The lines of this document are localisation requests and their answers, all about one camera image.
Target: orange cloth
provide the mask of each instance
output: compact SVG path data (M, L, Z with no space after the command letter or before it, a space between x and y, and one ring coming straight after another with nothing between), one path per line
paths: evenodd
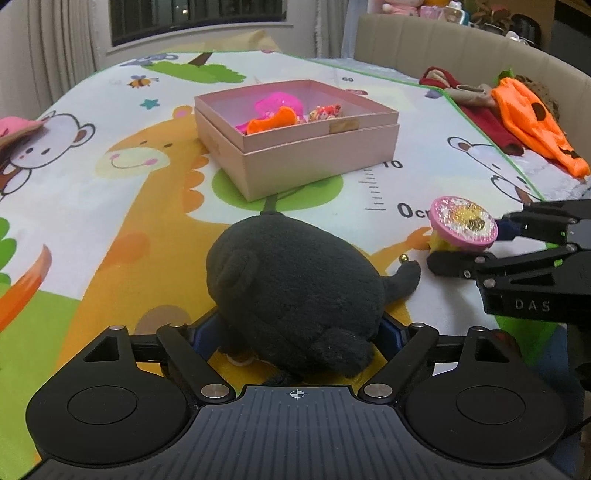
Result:
M589 165L569 144L552 114L523 83L504 78L493 89L505 128L545 158L557 160L573 177L589 175Z

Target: green tree print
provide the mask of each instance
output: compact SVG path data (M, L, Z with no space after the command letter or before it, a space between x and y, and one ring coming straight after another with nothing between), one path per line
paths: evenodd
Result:
M292 210L318 207L334 200L343 189L343 178L339 175L337 177L315 181L314 183L249 203L232 183L226 172L219 170L213 178L212 189L220 200L243 210L251 210L253 212L269 210L289 212Z
M10 223L5 218L0 218L0 270L2 270L17 251L17 241L14 238L6 238L10 230ZM10 285L11 279L5 273L0 273L0 284Z
M189 82L242 83L244 81L245 75L234 72L224 65L205 65L211 56L211 53L202 53L189 63L159 61L144 68L152 72L164 73L182 80L188 80Z

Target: orange toy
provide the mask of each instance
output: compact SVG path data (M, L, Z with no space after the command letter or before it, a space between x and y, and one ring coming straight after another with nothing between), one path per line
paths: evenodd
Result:
M293 108L280 106L277 113L272 117L265 119L254 119L248 122L246 133L249 135L266 132L274 128L289 127L297 123L297 115Z
M569 144L552 114L523 83L504 78L491 92L505 128L545 158L558 160L573 177L589 175L589 165Z

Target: printed number 10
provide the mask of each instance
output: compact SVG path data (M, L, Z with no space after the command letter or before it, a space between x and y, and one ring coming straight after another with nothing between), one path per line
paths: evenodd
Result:
M384 166L386 168L390 168L390 165L392 165L394 168L402 168L402 164L398 160L392 160L389 164L388 162L384 162Z

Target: potted plant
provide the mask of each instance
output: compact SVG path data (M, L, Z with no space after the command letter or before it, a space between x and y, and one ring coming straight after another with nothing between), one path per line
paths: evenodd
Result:
M485 0L466 0L470 21L478 28L505 35L511 26L511 11L504 5L489 5Z

